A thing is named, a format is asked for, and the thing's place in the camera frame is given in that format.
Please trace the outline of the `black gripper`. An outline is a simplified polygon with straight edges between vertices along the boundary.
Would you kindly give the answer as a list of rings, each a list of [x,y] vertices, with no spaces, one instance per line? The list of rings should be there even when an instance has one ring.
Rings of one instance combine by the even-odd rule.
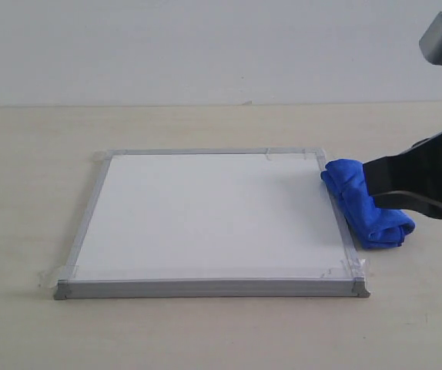
[[[442,132],[397,155],[366,162],[363,173],[377,207],[442,220],[442,206],[407,195],[436,197],[442,203]]]

